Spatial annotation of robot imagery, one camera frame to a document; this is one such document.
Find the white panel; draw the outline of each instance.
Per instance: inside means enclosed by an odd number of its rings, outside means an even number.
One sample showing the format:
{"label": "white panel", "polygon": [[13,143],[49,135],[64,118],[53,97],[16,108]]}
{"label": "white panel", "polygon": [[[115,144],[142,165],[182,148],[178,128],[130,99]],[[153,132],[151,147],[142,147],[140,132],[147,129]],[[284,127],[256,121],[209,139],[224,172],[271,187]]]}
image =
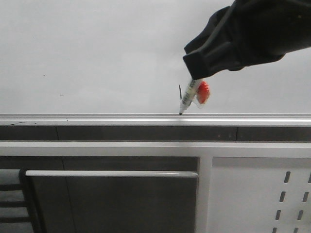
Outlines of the white panel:
{"label": "white panel", "polygon": [[[233,0],[0,0],[0,113],[178,113],[183,47]],[[310,113],[311,50],[223,71],[188,113]]]}
{"label": "white panel", "polygon": [[[311,205],[303,197],[311,191],[310,173],[311,159],[214,158],[208,232],[272,233],[276,228],[277,233],[293,233],[298,228],[309,233]],[[301,210],[302,219],[297,220]]]}

